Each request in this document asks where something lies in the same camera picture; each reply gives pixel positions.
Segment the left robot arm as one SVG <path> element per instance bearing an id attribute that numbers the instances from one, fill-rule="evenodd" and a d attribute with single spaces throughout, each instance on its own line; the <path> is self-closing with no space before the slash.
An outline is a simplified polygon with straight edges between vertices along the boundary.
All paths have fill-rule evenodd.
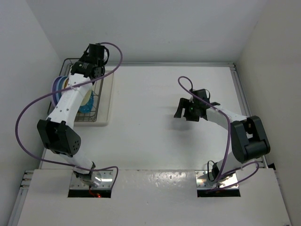
<path id="1" fill-rule="evenodd" d="M 80 150 L 81 138 L 73 130 L 75 118 L 93 79 L 104 74 L 107 48 L 90 44 L 83 56 L 72 66 L 67 88 L 46 120 L 39 120 L 37 129 L 43 145 L 73 166 L 77 178 L 92 186 L 95 164 Z"/>

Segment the yellow dotted plate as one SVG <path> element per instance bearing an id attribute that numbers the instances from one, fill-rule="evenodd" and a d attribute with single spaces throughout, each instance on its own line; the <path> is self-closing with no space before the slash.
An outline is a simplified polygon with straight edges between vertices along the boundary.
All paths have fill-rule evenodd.
<path id="1" fill-rule="evenodd" d="M 63 87 L 64 89 L 67 87 L 68 82 L 69 82 L 69 78 L 67 77 L 66 80 L 64 81 L 64 87 Z"/>

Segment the teal dotted plate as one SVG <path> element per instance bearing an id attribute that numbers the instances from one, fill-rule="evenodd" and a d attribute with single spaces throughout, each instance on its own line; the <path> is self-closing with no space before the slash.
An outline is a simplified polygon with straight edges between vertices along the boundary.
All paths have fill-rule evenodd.
<path id="1" fill-rule="evenodd" d="M 94 104 L 94 93 L 92 92 L 88 102 L 85 105 L 79 107 L 79 112 L 80 113 L 91 112 L 91 110 L 93 108 L 93 104 Z"/>

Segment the light blue plate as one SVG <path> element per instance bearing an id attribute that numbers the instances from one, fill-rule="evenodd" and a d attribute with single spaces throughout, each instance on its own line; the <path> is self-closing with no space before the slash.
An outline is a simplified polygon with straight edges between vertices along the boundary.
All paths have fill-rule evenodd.
<path id="1" fill-rule="evenodd" d="M 60 80 L 59 80 L 59 82 L 58 82 L 58 84 L 57 84 L 57 87 L 56 87 L 56 89 L 57 90 L 62 90 L 63 89 L 63 87 L 64 87 L 64 83 L 65 83 L 65 81 L 67 80 L 67 76 L 61 76 L 61 78 L 60 78 Z M 61 98 L 61 96 L 62 96 L 62 93 L 61 92 L 58 92 L 58 93 L 56 93 L 56 100 L 57 100 L 57 102 L 59 102 L 59 100 L 60 100 L 60 98 Z"/>

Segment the purple plate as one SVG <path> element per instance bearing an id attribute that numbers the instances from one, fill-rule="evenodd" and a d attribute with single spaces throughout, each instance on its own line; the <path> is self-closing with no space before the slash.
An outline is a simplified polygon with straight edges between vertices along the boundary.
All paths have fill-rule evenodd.
<path id="1" fill-rule="evenodd" d="M 55 92 L 56 91 L 56 86 L 57 86 L 57 83 L 59 82 L 60 78 L 61 78 L 60 76 L 56 77 L 55 80 L 53 81 L 53 83 L 51 85 L 51 92 Z M 57 104 L 55 94 L 51 95 L 51 103 L 52 103 L 53 107 L 55 107 L 56 104 Z"/>

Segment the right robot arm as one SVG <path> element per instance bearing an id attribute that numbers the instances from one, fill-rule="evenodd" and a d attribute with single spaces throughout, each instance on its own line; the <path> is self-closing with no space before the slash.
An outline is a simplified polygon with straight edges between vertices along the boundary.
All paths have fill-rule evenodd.
<path id="1" fill-rule="evenodd" d="M 206 89 L 189 90 L 191 98 L 180 98 L 174 118 L 187 121 L 200 119 L 213 122 L 226 129 L 227 144 L 224 158 L 212 165 L 208 178 L 218 182 L 228 174 L 270 152 L 270 144 L 263 123 L 258 116 L 239 115 L 210 102 Z"/>

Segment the cream green plate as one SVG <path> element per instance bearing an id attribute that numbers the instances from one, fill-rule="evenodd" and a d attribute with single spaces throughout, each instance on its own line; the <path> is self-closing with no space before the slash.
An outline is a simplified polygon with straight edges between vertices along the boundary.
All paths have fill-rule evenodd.
<path id="1" fill-rule="evenodd" d="M 85 94 L 80 106 L 84 106 L 88 103 L 88 101 L 90 100 L 91 94 L 92 94 L 92 90 L 89 89 L 88 92 Z"/>

